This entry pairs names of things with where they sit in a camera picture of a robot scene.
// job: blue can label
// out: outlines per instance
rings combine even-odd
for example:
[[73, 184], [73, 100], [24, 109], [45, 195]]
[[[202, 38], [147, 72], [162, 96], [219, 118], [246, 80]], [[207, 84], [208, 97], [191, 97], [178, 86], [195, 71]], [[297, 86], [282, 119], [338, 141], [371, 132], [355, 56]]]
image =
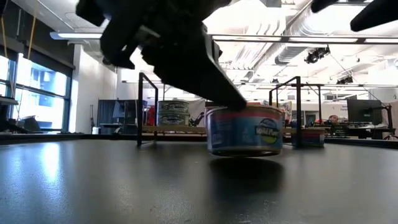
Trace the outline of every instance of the blue can label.
[[273, 111], [245, 111], [209, 116], [209, 148], [264, 147], [279, 151], [282, 148], [282, 115]]

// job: can label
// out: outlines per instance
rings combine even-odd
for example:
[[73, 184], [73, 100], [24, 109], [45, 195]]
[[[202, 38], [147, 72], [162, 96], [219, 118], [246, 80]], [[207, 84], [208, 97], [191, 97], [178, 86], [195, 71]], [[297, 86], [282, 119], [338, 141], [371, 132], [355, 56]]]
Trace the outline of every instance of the can label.
[[282, 148], [282, 115], [268, 111], [223, 113], [208, 117], [211, 133], [209, 147], [264, 147], [270, 151]]
[[162, 103], [160, 104], [160, 111], [162, 113], [188, 113], [189, 108], [187, 103]]
[[159, 125], [182, 125], [188, 126], [189, 117], [184, 114], [160, 114]]

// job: person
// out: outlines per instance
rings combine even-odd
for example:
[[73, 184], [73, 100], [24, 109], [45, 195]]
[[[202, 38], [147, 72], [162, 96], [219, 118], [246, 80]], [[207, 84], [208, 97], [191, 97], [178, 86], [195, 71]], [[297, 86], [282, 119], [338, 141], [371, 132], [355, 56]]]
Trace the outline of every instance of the person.
[[332, 124], [338, 124], [338, 116], [337, 115], [331, 115], [329, 117], [329, 120], [331, 121]]

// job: table surface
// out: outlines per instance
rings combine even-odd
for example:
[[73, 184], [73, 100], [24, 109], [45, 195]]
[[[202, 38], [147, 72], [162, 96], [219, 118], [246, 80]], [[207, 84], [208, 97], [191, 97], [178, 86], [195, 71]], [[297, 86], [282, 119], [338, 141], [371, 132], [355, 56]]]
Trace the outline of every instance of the table surface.
[[326, 144], [262, 159], [204, 143], [0, 147], [0, 223], [398, 223], [398, 151]]

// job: wall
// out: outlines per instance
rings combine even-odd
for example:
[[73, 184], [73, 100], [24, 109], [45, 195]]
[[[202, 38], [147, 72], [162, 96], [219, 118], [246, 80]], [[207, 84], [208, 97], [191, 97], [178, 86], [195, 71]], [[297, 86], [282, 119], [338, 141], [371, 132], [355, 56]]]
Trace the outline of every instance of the wall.
[[[297, 108], [297, 104], [295, 101], [292, 101], [292, 110], [295, 111]], [[317, 119], [319, 118], [319, 105], [318, 102], [302, 102], [301, 103], [301, 110], [302, 111], [313, 111], [316, 113], [309, 113], [309, 114], [316, 114]], [[347, 101], [339, 101], [339, 102], [329, 102], [324, 101], [322, 102], [322, 119], [328, 119], [331, 115], [337, 115], [340, 118], [347, 118], [348, 117], [348, 110], [347, 110]]]
[[372, 93], [369, 94], [369, 100], [392, 102], [398, 98], [398, 88], [374, 88], [369, 91]]
[[116, 97], [120, 100], [138, 99], [138, 83], [123, 83], [123, 76], [132, 75], [138, 77], [139, 72], [128, 69], [118, 69]]
[[118, 76], [90, 57], [80, 45], [75, 46], [72, 77], [70, 132], [91, 133], [90, 105], [97, 122], [98, 100], [116, 99]]

